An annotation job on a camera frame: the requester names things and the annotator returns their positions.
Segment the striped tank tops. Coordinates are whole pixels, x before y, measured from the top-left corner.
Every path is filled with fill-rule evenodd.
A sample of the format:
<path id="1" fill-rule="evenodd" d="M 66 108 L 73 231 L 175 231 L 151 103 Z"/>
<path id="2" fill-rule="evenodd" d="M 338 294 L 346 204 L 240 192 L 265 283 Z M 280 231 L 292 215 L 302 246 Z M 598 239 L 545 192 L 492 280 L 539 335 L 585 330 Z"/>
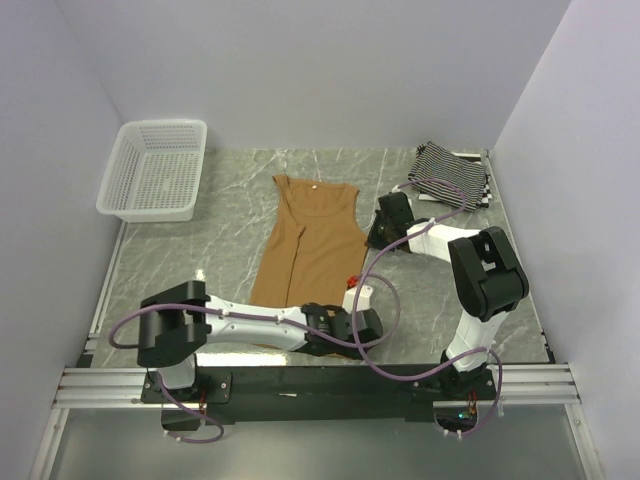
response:
<path id="1" fill-rule="evenodd" d="M 418 179 L 438 179 L 454 185 L 464 193 L 468 212 L 487 208 L 492 199 L 490 174 L 480 160 L 458 157 L 433 142 L 416 149 L 416 161 L 409 170 L 408 180 Z"/>

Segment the black white striped tank top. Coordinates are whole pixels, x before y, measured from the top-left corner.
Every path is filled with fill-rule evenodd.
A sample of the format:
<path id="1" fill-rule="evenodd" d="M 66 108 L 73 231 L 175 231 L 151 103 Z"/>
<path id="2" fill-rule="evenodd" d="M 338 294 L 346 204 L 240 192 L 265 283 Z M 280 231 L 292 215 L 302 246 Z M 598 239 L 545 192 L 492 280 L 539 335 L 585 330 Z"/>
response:
<path id="1" fill-rule="evenodd" d="M 446 185 L 422 182 L 414 187 L 442 203 L 459 208 L 461 198 L 450 185 L 455 186 L 464 194 L 467 212 L 488 206 L 491 199 L 489 177 L 487 167 L 479 158 L 465 159 L 432 143 L 421 145 L 416 151 L 416 161 L 408 175 L 409 180 L 445 181 Z"/>

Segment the mustard garment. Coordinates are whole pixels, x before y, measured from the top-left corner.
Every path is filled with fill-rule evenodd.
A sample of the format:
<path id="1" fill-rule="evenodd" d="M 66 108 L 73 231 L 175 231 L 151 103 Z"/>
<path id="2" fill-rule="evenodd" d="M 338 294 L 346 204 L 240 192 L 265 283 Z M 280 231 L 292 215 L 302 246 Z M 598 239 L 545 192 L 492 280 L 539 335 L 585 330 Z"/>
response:
<path id="1" fill-rule="evenodd" d="M 251 305 L 340 305 L 347 281 L 361 272 L 366 236 L 359 228 L 359 189 L 285 174 L 273 177 L 276 221 L 249 297 Z"/>

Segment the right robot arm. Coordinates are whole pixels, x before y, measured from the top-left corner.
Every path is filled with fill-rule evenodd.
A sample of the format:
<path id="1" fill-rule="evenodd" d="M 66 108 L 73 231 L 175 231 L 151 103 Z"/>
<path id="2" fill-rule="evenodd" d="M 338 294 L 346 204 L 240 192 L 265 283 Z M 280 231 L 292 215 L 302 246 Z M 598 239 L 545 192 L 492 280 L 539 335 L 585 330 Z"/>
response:
<path id="1" fill-rule="evenodd" d="M 384 195 L 378 202 L 369 247 L 399 248 L 451 265 L 462 314 L 441 361 L 463 357 L 436 378 L 444 395 L 460 399 L 483 378 L 499 327 L 529 293 L 528 279 L 503 229 L 462 229 L 416 219 L 402 192 Z"/>

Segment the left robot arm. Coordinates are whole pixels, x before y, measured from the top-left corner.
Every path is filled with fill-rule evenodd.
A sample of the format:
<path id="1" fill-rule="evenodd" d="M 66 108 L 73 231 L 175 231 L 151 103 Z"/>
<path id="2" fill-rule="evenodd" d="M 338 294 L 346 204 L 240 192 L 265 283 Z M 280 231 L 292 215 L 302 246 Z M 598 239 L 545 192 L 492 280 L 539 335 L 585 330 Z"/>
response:
<path id="1" fill-rule="evenodd" d="M 382 322 L 371 308 L 351 314 L 317 303 L 284 308 L 238 304 L 208 295 L 202 281 L 187 281 L 150 296 L 140 307 L 137 364 L 160 370 L 164 389 L 179 402 L 199 392 L 196 352 L 207 344 L 357 358 L 354 332 L 365 344 L 383 336 Z"/>

